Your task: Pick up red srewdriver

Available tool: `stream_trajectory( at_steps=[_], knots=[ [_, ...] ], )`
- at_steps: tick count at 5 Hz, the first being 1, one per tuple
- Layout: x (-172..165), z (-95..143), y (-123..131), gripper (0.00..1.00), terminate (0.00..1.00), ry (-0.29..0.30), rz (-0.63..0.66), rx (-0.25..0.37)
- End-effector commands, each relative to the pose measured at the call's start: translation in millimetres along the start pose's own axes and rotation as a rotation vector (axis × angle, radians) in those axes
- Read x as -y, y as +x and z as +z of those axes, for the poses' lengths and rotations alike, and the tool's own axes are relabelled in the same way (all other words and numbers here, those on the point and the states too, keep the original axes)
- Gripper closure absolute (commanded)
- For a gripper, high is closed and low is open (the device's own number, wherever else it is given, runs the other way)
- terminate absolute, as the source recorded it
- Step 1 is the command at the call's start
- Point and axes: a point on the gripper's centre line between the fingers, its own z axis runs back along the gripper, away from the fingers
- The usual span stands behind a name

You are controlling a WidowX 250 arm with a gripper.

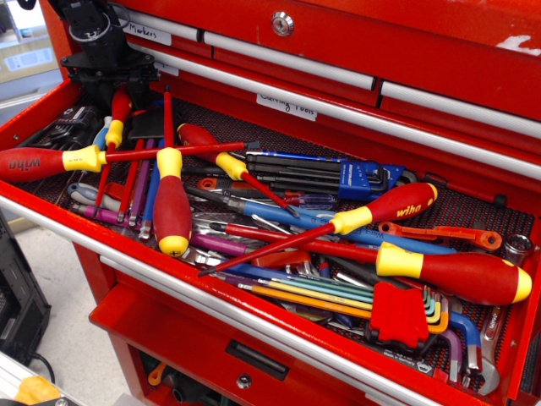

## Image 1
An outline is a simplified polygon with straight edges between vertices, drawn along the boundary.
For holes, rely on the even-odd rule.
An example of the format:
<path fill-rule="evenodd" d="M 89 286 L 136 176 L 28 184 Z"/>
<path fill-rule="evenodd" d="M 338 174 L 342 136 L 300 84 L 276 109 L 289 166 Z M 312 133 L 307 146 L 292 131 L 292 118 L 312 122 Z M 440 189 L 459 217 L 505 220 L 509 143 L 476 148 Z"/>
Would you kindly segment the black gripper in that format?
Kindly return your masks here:
<path fill-rule="evenodd" d="M 127 42 L 114 7 L 105 1 L 51 1 L 53 10 L 68 24 L 68 36 L 80 52 L 61 59 L 70 79 L 83 83 L 94 103 L 112 112 L 113 82 L 127 82 L 133 109 L 149 100 L 150 85 L 159 80 L 155 59 Z"/>

